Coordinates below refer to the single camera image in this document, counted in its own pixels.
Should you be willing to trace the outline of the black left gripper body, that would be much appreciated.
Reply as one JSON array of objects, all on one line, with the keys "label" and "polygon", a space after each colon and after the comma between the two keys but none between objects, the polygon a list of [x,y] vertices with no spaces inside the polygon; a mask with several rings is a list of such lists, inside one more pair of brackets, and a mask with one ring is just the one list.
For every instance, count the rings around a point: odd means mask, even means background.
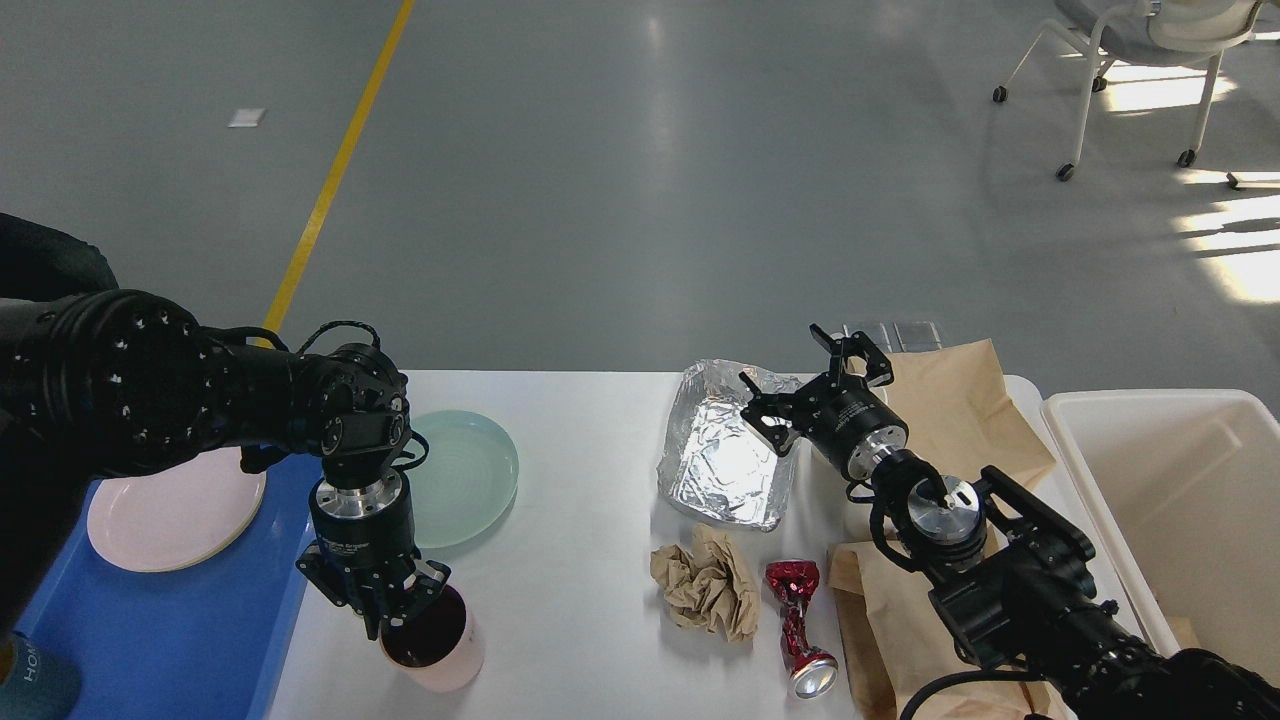
[{"label": "black left gripper body", "polygon": [[419,551],[413,538],[410,484],[404,474],[390,470],[380,480],[357,489],[333,486],[323,478],[308,496],[308,511],[320,548],[329,559],[349,568],[364,568],[379,580],[412,568]]}]

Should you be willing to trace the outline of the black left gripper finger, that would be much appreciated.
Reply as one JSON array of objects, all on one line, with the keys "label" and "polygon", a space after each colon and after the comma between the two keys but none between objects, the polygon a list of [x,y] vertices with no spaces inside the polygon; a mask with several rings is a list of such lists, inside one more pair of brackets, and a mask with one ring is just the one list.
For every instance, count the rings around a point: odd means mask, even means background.
[{"label": "black left gripper finger", "polygon": [[444,594],[452,568],[436,560],[413,560],[406,574],[380,574],[380,632],[404,626],[421,616]]},{"label": "black left gripper finger", "polygon": [[369,641],[381,634],[383,597],[379,580],[364,568],[349,568],[329,559],[320,548],[306,548],[294,565],[320,593],[337,607],[348,607],[362,619]]}]

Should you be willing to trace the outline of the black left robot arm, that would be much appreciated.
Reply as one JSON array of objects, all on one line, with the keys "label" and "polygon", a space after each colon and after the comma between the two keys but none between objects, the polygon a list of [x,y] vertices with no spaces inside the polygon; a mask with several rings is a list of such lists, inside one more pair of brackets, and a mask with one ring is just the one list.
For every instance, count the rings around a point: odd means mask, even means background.
[{"label": "black left robot arm", "polygon": [[3,630],[15,628],[90,484],[151,477],[218,448],[247,473],[319,457],[317,534],[302,574],[362,618],[369,639],[407,626],[451,569],[413,538],[408,378],[378,333],[329,354],[271,331],[219,329],[154,293],[6,300],[3,375]]}]

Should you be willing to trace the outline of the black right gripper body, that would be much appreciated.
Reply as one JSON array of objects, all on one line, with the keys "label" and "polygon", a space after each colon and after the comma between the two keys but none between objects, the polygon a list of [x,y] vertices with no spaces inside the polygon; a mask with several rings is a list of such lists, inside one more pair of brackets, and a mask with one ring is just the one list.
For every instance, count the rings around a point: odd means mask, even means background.
[{"label": "black right gripper body", "polygon": [[908,424],[858,378],[817,377],[797,391],[797,432],[846,480],[869,480],[891,454],[906,448]]}]

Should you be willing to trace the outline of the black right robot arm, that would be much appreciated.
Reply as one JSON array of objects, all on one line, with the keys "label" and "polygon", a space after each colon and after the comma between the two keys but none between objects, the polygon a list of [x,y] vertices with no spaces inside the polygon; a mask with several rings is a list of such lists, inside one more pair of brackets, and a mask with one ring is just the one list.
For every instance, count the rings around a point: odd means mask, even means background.
[{"label": "black right robot arm", "polygon": [[908,447],[908,424],[874,395],[891,361],[863,332],[812,325],[829,366],[767,393],[748,374],[742,419],[778,456],[809,439],[870,509],[874,547],[931,583],[931,605],[966,670],[934,679],[901,711],[970,682],[1047,682],[1079,719],[1275,719],[1277,688],[1207,650],[1164,657],[1097,603],[1087,534],[995,466],[974,482]]}]

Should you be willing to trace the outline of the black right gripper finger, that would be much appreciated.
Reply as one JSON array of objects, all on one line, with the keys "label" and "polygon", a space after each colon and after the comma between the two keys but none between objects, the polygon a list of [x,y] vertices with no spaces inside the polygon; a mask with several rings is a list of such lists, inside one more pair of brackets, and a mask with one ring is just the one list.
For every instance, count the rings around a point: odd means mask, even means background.
[{"label": "black right gripper finger", "polygon": [[809,331],[829,355],[828,370],[822,374],[827,386],[870,389],[893,383],[891,361],[865,332],[833,337],[815,323],[809,325]]},{"label": "black right gripper finger", "polygon": [[797,393],[801,386],[795,384],[790,392],[764,392],[748,372],[740,372],[739,379],[748,387],[751,397],[740,411],[741,418],[760,436],[778,457],[790,455],[792,447],[806,436],[806,407]]}]

